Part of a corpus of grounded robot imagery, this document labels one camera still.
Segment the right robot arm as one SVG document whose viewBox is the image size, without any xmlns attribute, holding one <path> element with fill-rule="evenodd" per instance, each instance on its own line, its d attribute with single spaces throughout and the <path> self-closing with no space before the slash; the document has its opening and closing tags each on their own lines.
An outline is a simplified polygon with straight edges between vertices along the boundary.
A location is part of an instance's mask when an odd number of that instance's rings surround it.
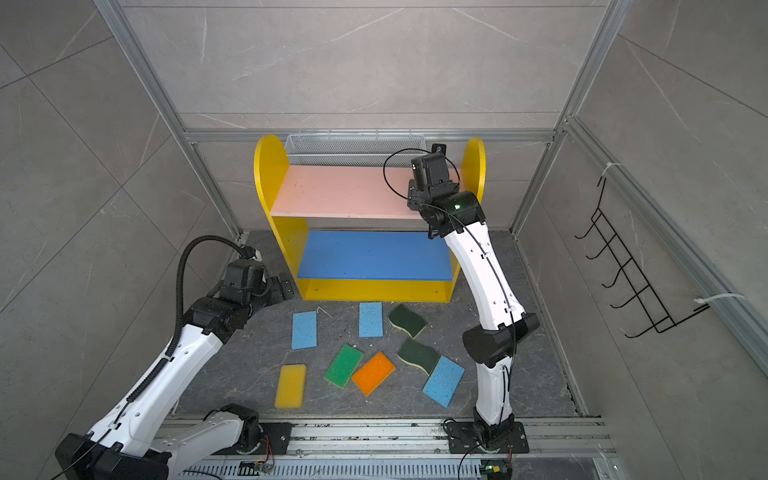
<svg viewBox="0 0 768 480">
<path fill-rule="evenodd" d="M 477 367 L 478 398 L 473 431 L 489 450 L 512 437 L 511 371 L 518 343 L 539 327 L 515 297 L 493 250 L 480 201 L 450 178 L 440 152 L 411 160 L 408 208 L 428 224 L 428 236 L 442 238 L 464 273 L 476 302 L 479 324 L 462 334 Z"/>
</svg>

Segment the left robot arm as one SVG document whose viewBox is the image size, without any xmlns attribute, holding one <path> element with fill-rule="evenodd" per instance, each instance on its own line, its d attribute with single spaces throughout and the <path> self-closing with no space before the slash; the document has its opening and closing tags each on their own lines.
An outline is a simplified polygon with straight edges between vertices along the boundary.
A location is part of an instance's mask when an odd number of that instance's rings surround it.
<svg viewBox="0 0 768 480">
<path fill-rule="evenodd" d="M 258 452 L 266 435 L 256 411 L 227 404 L 180 434 L 157 433 L 194 377 L 260 310 L 293 298 L 286 275 L 254 259 L 235 260 L 213 293 L 182 315 L 165 352 L 87 433 L 68 434 L 55 457 L 66 479 L 170 479 L 224 449 Z"/>
</svg>

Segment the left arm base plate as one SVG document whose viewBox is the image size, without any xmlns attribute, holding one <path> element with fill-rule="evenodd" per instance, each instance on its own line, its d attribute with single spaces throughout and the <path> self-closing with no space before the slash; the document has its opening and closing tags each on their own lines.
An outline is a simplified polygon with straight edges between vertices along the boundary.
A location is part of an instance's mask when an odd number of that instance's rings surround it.
<svg viewBox="0 0 768 480">
<path fill-rule="evenodd" d="M 287 422 L 256 423 L 243 426 L 238 442 L 233 446 L 241 455 L 284 455 L 290 442 L 293 425 Z"/>
</svg>

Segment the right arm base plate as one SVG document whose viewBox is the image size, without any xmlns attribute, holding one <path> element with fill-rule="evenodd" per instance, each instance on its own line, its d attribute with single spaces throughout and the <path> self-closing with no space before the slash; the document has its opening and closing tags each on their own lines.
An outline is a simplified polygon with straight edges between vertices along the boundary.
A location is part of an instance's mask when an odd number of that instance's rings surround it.
<svg viewBox="0 0 768 480">
<path fill-rule="evenodd" d="M 482 432 L 476 422 L 460 422 L 452 418 L 444 420 L 441 426 L 452 454 L 530 452 L 527 434 L 521 422 L 507 422 L 495 433 Z"/>
</svg>

